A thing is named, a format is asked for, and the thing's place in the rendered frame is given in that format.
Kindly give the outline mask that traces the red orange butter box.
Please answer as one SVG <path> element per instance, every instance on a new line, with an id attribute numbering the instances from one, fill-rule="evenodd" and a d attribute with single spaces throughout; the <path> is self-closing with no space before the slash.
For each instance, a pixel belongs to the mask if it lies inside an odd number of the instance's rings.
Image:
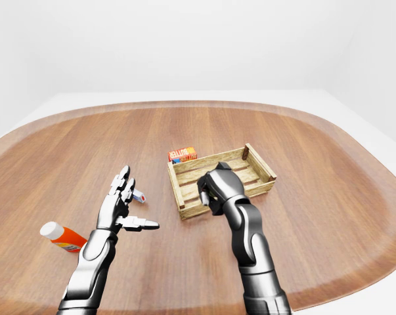
<path id="1" fill-rule="evenodd" d="M 186 147 L 173 150 L 168 153 L 169 161 L 172 164 L 190 161 L 197 158 L 196 150 L 193 147 Z"/>

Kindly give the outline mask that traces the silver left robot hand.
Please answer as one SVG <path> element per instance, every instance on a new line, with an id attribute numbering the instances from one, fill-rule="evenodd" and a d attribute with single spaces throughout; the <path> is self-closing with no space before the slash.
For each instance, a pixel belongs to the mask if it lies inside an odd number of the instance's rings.
<path id="1" fill-rule="evenodd" d="M 135 179 L 128 179 L 130 168 L 125 165 L 117 174 L 108 195 L 105 197 L 98 216 L 97 228 L 119 232 L 121 228 L 127 231 L 159 229 L 160 225 L 152 220 L 129 216 L 129 204 L 135 191 Z"/>

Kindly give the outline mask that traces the wooden slat tray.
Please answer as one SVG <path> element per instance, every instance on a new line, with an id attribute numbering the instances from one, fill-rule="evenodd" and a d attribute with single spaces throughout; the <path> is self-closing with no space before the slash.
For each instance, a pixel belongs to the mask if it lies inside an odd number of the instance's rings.
<path id="1" fill-rule="evenodd" d="M 209 211 L 199 200 L 197 180 L 215 169 L 220 161 L 229 164 L 238 175 L 248 197 L 268 192 L 276 174 L 250 144 L 227 152 L 201 157 L 178 164 L 167 164 L 180 217 L 187 219 Z"/>

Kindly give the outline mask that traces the orange bottle with white cap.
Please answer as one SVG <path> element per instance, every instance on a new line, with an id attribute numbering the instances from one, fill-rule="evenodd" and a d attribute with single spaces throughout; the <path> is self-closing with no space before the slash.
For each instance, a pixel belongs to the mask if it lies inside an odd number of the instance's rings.
<path id="1" fill-rule="evenodd" d="M 79 253 L 87 240 L 73 230 L 63 227 L 55 221 L 44 224 L 39 233 L 53 244 L 70 253 Z"/>

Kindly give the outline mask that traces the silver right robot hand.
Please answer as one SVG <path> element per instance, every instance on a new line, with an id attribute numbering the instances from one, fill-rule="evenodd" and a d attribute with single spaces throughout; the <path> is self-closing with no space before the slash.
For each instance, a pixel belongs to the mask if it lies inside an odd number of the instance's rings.
<path id="1" fill-rule="evenodd" d="M 231 198 L 250 203 L 240 178 L 226 162 L 219 162 L 214 170 L 200 177 L 197 185 L 202 204 L 208 206 L 215 216 L 223 214 L 223 205 Z"/>

